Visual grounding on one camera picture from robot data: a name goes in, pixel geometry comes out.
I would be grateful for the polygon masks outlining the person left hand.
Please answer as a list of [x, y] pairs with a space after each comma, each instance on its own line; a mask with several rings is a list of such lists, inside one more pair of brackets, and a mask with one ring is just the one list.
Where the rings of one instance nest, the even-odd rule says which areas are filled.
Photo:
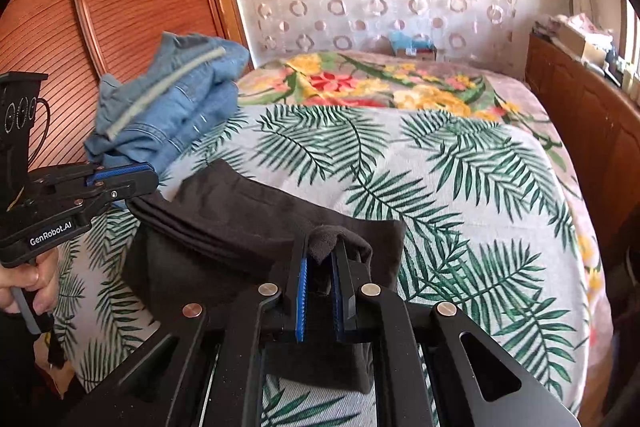
[[34, 293], [32, 306], [37, 314], [52, 311], [58, 301], [58, 248], [39, 255], [33, 265], [13, 269], [1, 268], [0, 308], [2, 312], [18, 313], [18, 304], [11, 288]]

